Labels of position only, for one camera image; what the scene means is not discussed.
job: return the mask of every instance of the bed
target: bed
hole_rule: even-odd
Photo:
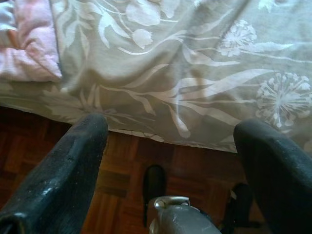
[[[229,152],[234,126],[256,117],[312,152],[309,0],[10,0],[0,9],[9,12],[0,39],[15,38],[0,44],[2,106],[69,123],[100,112],[112,131]]]

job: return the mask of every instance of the bedsheet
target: bedsheet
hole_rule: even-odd
[[[235,152],[257,117],[312,152],[309,0],[51,0],[63,79],[0,85],[0,104]]]

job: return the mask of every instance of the parquet floor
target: parquet floor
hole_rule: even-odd
[[[70,125],[0,107],[0,208]],[[141,185],[157,163],[168,176],[168,195],[184,195],[210,214],[224,215],[229,189],[245,181],[237,155],[159,143],[111,132],[82,234],[146,234]],[[251,220],[263,220],[254,205]]]

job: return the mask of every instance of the leaf print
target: leaf print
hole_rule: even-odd
[[[224,111],[216,109],[216,108],[204,108],[201,106],[191,104],[187,101],[181,101],[179,103],[179,105],[191,108],[202,116],[210,116],[212,118],[217,119],[218,121],[222,121],[222,122],[229,124],[231,126],[235,126],[240,122],[239,119],[231,116],[230,114],[228,114]]]
[[[76,9],[77,11],[81,12],[81,14],[83,14],[83,16],[81,17],[86,20],[92,20],[90,17],[91,16],[90,13],[97,13],[99,15],[102,14],[101,9],[90,1],[88,2],[76,1]]]
[[[88,113],[102,113],[108,119],[109,123],[112,120],[118,124],[125,124],[120,119],[130,120],[132,122],[143,125],[142,122],[136,120],[134,117],[128,114],[118,113],[115,109],[104,110],[100,103],[99,86],[93,84],[89,90],[89,95],[85,94],[85,91],[81,89],[79,97],[74,97],[68,93],[59,91],[56,86],[53,86],[51,91],[44,90],[43,102],[46,102],[46,107],[49,108],[53,115],[59,116],[62,119],[66,119],[67,122],[75,123],[82,116]],[[150,120],[144,117],[138,117],[139,119]]]
[[[126,15],[129,21],[144,26],[160,24],[161,11],[168,18],[174,16],[180,0],[162,0],[153,2],[151,0],[132,0],[126,7]]]
[[[144,26],[160,23],[160,8],[157,3],[148,0],[133,0],[127,5],[126,14],[129,21]]]
[[[57,19],[57,21],[61,24],[61,26],[67,23],[71,18],[75,17],[75,15],[73,14],[72,3],[70,1],[67,1],[67,5],[68,8],[65,10],[64,4],[53,4],[53,6],[57,9],[57,12],[60,11],[62,13]]]
[[[257,117],[277,128],[294,125],[298,118],[311,113],[312,90],[309,78],[293,73],[276,73],[263,82],[257,92]]]
[[[172,18],[175,15],[175,10],[180,5],[180,0],[161,0],[160,9],[168,18]]]
[[[276,44],[274,42],[265,42],[265,43],[244,45],[244,46],[241,46],[240,49],[246,50],[249,52],[254,52],[254,53],[261,53],[261,52],[272,52],[272,51],[284,50],[291,46],[293,46],[293,44]]]
[[[232,10],[229,10],[224,15],[222,15],[218,20],[216,20],[214,22],[205,23],[205,24],[203,24],[201,26],[193,26],[193,27],[190,28],[190,30],[188,32],[189,32],[189,34],[194,34],[194,35],[207,33],[209,31],[213,30],[215,27],[217,27],[221,23],[221,21],[226,16],[228,16],[231,12],[232,12]]]
[[[59,1],[52,4],[53,12],[56,17],[58,17],[61,13],[65,12],[66,2]]]
[[[204,79],[204,78],[183,78],[179,80],[179,82],[170,90],[163,91],[163,92],[148,92],[148,94],[154,97],[157,97],[159,99],[162,99],[162,100],[168,100],[170,98],[175,97],[183,88],[211,85],[211,84],[214,84],[215,82],[216,81]]]
[[[182,45],[182,51],[185,59],[192,65],[206,65],[211,67],[228,66],[239,64],[236,61],[216,62],[201,52],[191,50],[185,44]]]
[[[205,89],[195,91],[195,92],[189,92],[186,94],[181,94],[177,98],[179,100],[192,100],[192,99],[198,99],[198,98],[203,98],[203,97],[210,97],[212,95],[220,94],[230,89],[233,89],[255,77],[258,77],[260,75],[263,75],[269,72],[273,72],[273,70],[250,69],[250,70],[245,70],[242,72],[234,73],[230,76],[227,76],[221,80],[216,81],[214,84],[212,84],[211,86]]]
[[[180,119],[179,115],[174,112],[170,105],[168,105],[168,107],[172,116],[172,120],[174,121],[180,136],[183,138],[189,138],[191,136],[191,132],[189,131],[185,123]]]
[[[89,40],[87,39],[86,35],[83,33],[82,29],[80,29],[80,39],[81,39],[81,46],[83,48],[84,56],[87,58],[89,55],[90,44],[89,44]]]
[[[149,78],[152,77],[152,75],[154,75],[156,72],[158,72],[160,69],[167,67],[169,64],[165,63],[165,64],[159,64],[155,67],[153,67],[148,73],[147,75],[142,75],[141,77],[135,79],[133,82],[131,82],[130,84],[124,85],[122,86],[122,88],[136,88],[142,84],[144,84],[144,82],[148,81]]]
[[[92,27],[90,26],[90,24],[88,24],[88,23],[86,23],[86,22],[79,21],[78,24],[79,24],[80,27],[83,27],[83,28],[85,28],[85,29],[92,30]]]
[[[130,38],[129,35],[116,23],[113,17],[111,17],[107,12],[102,13],[102,18],[98,24],[98,33],[102,42],[107,48],[110,48],[109,42],[105,36],[106,27],[111,26],[112,29],[122,37]]]
[[[80,1],[76,1],[74,9],[77,14],[85,20],[95,20],[94,16],[91,14],[93,12],[101,13],[100,9],[91,2],[82,3]]]
[[[152,115],[156,115],[155,111],[153,110],[152,106],[150,105],[149,101],[144,98],[144,97],[140,97],[137,95],[132,95],[131,93],[128,93],[134,100],[137,100],[139,102],[141,102],[144,106],[144,109],[147,113],[152,114]]]
[[[161,45],[162,43],[168,41],[168,40],[177,40],[181,43],[183,43],[183,39],[181,38],[183,34],[186,33],[186,30],[181,30],[181,31],[178,31],[170,36],[168,36],[167,38],[165,38],[164,40],[158,42],[153,48],[149,49],[148,51],[144,51],[144,52],[140,52],[140,53],[134,53],[134,52],[131,52],[131,51],[128,51],[124,48],[121,48],[119,47],[118,49],[129,54],[129,55],[145,55],[145,54],[148,54],[149,52],[151,52],[152,50],[154,50],[155,48],[157,48],[159,45]]]
[[[71,44],[73,44],[74,40],[75,40],[75,35],[76,35],[76,27],[77,27],[78,22],[74,21],[72,22],[66,29],[66,47],[70,47]]]
[[[132,33],[132,39],[142,49],[144,49],[146,45],[149,45],[153,42],[152,33],[144,29],[135,30]]]

